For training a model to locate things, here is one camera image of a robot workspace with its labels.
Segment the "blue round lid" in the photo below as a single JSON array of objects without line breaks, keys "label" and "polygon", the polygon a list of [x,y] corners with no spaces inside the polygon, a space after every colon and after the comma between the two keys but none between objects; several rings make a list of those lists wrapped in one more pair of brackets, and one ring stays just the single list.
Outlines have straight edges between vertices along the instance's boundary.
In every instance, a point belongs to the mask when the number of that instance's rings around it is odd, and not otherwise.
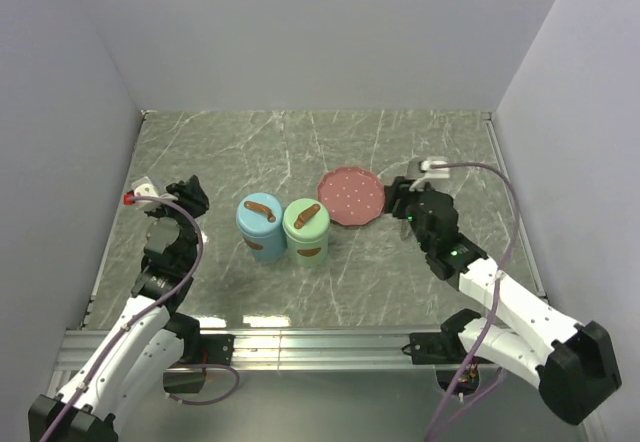
[{"label": "blue round lid", "polygon": [[236,224],[247,238],[268,238],[281,231],[283,214],[283,206],[274,195],[252,193],[239,203]]}]

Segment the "green round lid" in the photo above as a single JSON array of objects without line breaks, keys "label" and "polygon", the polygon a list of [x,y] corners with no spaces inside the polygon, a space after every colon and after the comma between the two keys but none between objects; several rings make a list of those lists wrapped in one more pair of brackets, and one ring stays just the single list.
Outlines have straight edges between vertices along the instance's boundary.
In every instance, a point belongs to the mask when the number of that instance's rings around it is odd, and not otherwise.
[{"label": "green round lid", "polygon": [[295,242],[313,243],[328,234],[330,216],[327,208],[311,198],[291,202],[283,214],[286,235]]}]

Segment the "blue cylindrical container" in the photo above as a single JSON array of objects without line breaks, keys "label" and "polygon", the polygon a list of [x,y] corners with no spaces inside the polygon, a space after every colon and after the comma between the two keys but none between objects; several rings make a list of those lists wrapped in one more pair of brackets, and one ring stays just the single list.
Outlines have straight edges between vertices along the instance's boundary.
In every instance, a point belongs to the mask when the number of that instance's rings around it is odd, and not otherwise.
[{"label": "blue cylindrical container", "polygon": [[286,237],[280,224],[269,222],[261,226],[239,224],[238,228],[255,260],[275,261],[285,253]]}]

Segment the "green cylindrical container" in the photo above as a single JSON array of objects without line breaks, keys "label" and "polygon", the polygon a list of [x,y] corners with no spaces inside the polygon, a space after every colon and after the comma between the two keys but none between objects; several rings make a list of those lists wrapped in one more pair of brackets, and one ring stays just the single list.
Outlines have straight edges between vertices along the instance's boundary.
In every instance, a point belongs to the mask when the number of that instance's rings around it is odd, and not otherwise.
[{"label": "green cylindrical container", "polygon": [[285,228],[287,250],[291,259],[302,267],[322,263],[328,256],[328,228]]}]

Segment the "metal serving tongs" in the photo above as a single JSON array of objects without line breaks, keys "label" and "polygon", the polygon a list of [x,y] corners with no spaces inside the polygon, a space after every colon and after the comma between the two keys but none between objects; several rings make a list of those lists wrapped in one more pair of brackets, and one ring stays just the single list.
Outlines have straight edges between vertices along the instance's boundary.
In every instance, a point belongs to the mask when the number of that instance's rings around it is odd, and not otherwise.
[{"label": "metal serving tongs", "polygon": [[402,220],[400,223],[400,239],[403,242],[416,241],[414,230],[408,220]]}]

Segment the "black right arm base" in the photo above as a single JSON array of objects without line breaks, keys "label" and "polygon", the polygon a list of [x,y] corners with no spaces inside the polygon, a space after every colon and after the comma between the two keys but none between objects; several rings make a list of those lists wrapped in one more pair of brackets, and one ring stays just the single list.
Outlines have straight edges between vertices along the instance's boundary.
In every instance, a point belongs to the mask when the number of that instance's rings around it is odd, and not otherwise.
[{"label": "black right arm base", "polygon": [[[438,332],[410,333],[409,343],[401,348],[401,352],[411,358],[413,365],[453,365],[453,369],[436,371],[438,385],[446,391],[457,366],[466,357],[466,350],[460,342],[459,335],[468,323],[480,318],[478,312],[462,309],[446,319]],[[488,363],[488,360],[475,356],[458,378],[453,396],[473,395],[480,387],[479,365]]]}]

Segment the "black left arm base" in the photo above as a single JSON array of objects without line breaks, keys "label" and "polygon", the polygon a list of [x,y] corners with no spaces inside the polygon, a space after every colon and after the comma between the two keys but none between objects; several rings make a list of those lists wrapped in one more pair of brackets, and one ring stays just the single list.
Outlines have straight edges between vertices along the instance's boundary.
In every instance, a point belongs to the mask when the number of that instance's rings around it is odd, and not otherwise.
[{"label": "black left arm base", "polygon": [[[176,313],[165,326],[184,342],[177,368],[186,368],[186,373],[170,373],[163,379],[166,396],[184,405],[212,405],[230,397],[239,387],[240,374],[231,366],[236,336],[233,334],[203,334],[197,319]],[[180,394],[196,394],[202,390],[211,369],[223,370],[233,376],[231,388],[223,395],[208,401],[193,401]]]}]

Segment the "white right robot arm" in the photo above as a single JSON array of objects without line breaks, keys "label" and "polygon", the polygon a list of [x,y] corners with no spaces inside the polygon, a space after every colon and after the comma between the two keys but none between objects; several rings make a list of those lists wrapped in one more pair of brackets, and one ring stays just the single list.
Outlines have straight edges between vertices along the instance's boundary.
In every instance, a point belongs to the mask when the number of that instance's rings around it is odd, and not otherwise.
[{"label": "white right robot arm", "polygon": [[442,353],[489,360],[537,388],[560,420],[577,426],[621,386],[609,332],[554,309],[509,277],[458,228],[453,198],[426,180],[397,177],[383,213],[409,223],[431,272],[488,313],[463,310],[442,327]]}]

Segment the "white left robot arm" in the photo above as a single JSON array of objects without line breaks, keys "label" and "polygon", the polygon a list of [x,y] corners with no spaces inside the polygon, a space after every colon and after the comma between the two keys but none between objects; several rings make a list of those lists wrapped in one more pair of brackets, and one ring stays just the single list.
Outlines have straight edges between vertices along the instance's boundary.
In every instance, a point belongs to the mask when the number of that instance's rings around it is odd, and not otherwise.
[{"label": "white left robot arm", "polygon": [[131,409],[175,363],[202,350],[197,320],[178,313],[201,262],[204,240],[197,218],[209,199],[197,176],[160,192],[143,177],[124,204],[153,222],[146,232],[141,271],[118,320],[84,366],[56,394],[40,395],[28,412],[33,441],[116,441]]}]

